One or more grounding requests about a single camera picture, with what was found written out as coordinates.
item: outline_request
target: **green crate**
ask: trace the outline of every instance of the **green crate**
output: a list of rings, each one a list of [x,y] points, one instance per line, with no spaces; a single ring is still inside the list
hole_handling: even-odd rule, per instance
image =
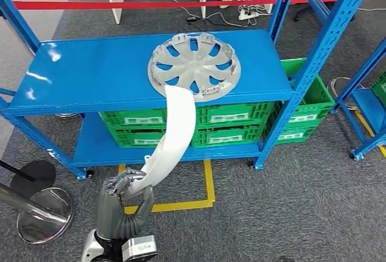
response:
[[[283,60],[283,67],[286,75],[290,76],[298,72],[305,58]],[[274,106],[274,114],[278,114],[283,102],[278,102]],[[328,92],[320,77],[317,78],[310,86],[308,91],[296,111],[290,119],[286,128],[317,126],[335,104],[334,99]]]
[[[267,137],[267,135],[268,134],[269,130],[271,130],[274,122],[274,118],[268,118],[267,126],[265,126],[262,133],[262,137],[263,140]],[[283,143],[305,142],[307,139],[308,139],[308,137],[310,137],[314,131],[315,131],[317,127],[317,125],[285,128],[280,135],[279,135],[275,144],[277,145]]]
[[[198,106],[197,128],[239,126],[265,123],[274,102]],[[108,127],[127,126],[144,129],[166,128],[166,109],[100,112]]]
[[[166,128],[166,109],[147,109],[133,111],[100,112],[100,116],[108,127],[127,126]]]
[[[294,127],[284,129],[275,144],[305,142],[310,137],[317,126]]]
[[[191,139],[191,146],[208,147],[256,142],[260,138],[263,128],[262,124],[253,124],[196,129]]]
[[[265,123],[274,102],[199,106],[196,127],[200,129]]]
[[[373,93],[386,107],[386,72],[383,73],[372,86]]]
[[[165,129],[130,129],[124,126],[108,127],[115,142],[122,148],[156,147]]]

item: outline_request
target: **gray carpet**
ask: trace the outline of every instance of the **gray carpet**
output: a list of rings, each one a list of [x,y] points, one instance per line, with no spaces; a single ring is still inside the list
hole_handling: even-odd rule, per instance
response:
[[[367,1],[363,7],[386,7],[386,2]],[[291,17],[299,8],[290,7],[277,42],[282,59],[306,56],[320,28],[312,13],[293,22]],[[210,13],[216,10],[210,8]],[[226,9],[225,16],[235,20],[237,11]],[[323,80],[354,75],[386,34],[385,16],[384,11],[357,12],[321,72]],[[124,11],[118,26],[110,11],[67,11],[55,37],[233,29],[204,22],[188,26],[185,18],[182,10]],[[213,21],[221,23],[216,18]],[[256,27],[265,27],[268,18],[257,21]],[[128,52],[122,61],[130,57]],[[381,67],[384,70],[384,64],[365,85],[374,80]],[[31,120],[69,154],[72,153],[80,125],[79,120],[55,117]],[[328,115],[307,142],[275,147],[263,171],[248,168],[246,159],[213,161],[216,191],[213,208],[152,214],[143,234],[156,236],[160,252],[157,261],[272,262],[280,255],[296,262],[386,261],[386,162],[377,149],[366,154],[363,162],[350,159],[348,149],[358,144],[339,113]],[[5,161],[17,167],[35,159],[49,157],[17,130],[4,155]],[[92,179],[77,182],[55,164],[55,185],[69,191],[76,205],[72,224],[54,242],[31,246],[17,236],[17,212],[2,203],[2,261],[79,261],[84,239],[95,226],[98,189],[117,169],[97,168]],[[2,171],[2,182],[9,183],[10,178]],[[180,163],[157,186],[155,195],[157,202],[204,199],[203,164]]]

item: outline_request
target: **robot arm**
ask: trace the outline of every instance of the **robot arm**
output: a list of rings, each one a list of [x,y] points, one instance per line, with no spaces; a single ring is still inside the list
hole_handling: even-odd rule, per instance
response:
[[[148,258],[156,255],[154,236],[134,237],[152,209],[155,201],[152,187],[164,179],[182,157],[196,124],[196,108],[191,92],[167,85],[165,91],[166,133],[152,156],[145,156],[141,171],[127,168],[103,183],[98,200],[97,227],[87,236],[82,262],[118,252],[121,255],[117,261],[145,261],[145,255]],[[142,194],[143,200],[136,212],[132,216],[125,214],[122,201],[139,194]]]
[[[124,240],[137,235],[152,212],[155,198],[151,185],[143,191],[143,200],[136,213],[124,213],[122,194],[134,180],[143,179],[146,174],[127,168],[121,174],[103,183],[98,201],[97,234],[104,240]]]

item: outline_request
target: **power strip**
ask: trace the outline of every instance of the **power strip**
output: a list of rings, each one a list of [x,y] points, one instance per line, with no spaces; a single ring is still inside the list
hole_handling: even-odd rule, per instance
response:
[[[259,14],[256,11],[250,11],[249,13],[247,13],[245,10],[240,10],[240,14],[238,15],[239,21],[244,21],[246,19],[253,19],[253,18],[257,18]]]

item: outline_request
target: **blue metal shelf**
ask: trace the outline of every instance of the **blue metal shelf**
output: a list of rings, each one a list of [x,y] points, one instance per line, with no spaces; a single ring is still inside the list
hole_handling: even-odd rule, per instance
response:
[[[255,168],[262,169],[281,131],[362,0],[337,0],[331,11],[321,0],[308,1],[321,20],[322,28],[292,87],[275,49],[290,0],[277,0],[268,30],[213,32],[236,51],[241,64],[241,75],[231,92],[206,104],[286,102],[262,145],[256,142],[188,148],[182,160],[254,157]],[[144,155],[152,153],[152,150],[118,148],[103,123],[97,119],[97,115],[91,112],[166,107],[165,98],[149,82],[147,67],[152,52],[172,37],[171,34],[39,42],[11,0],[0,0],[0,10],[35,55],[17,92],[0,89],[2,94],[14,96],[11,103],[0,97],[0,115],[3,118],[71,170],[78,179],[86,178],[86,166],[142,163]],[[73,158],[25,118],[26,115],[72,112],[90,112],[83,122]],[[372,122],[378,128],[378,121],[370,120],[369,123]],[[381,129],[379,135],[386,136],[386,129]],[[380,140],[372,139],[370,144],[377,142]]]
[[[206,104],[288,100],[293,96],[268,31],[212,34],[231,44],[242,73],[231,92]],[[148,62],[155,48],[172,36],[42,43],[6,111],[23,116],[166,107],[166,99],[149,81]],[[248,39],[256,41],[251,45],[246,41]]]
[[[87,113],[83,121],[72,166],[87,167],[116,164],[142,164],[144,156],[154,149],[122,149],[115,143],[97,113]],[[259,155],[257,143],[204,147],[188,147],[182,161],[202,161],[205,158],[246,158]]]
[[[351,97],[358,105],[374,134],[378,134],[386,120],[386,109],[371,89],[356,89]]]
[[[371,89],[358,89],[358,86],[379,63],[384,56],[386,56],[386,37],[381,40],[362,67],[354,76],[339,96],[332,109],[335,113],[339,107],[342,108],[346,117],[351,123],[354,130],[357,134],[361,145],[351,152],[355,160],[363,159],[363,155],[377,145],[386,144],[386,109]],[[358,126],[357,122],[348,109],[345,100],[352,97],[359,110],[363,115],[374,133],[374,136],[367,139]]]

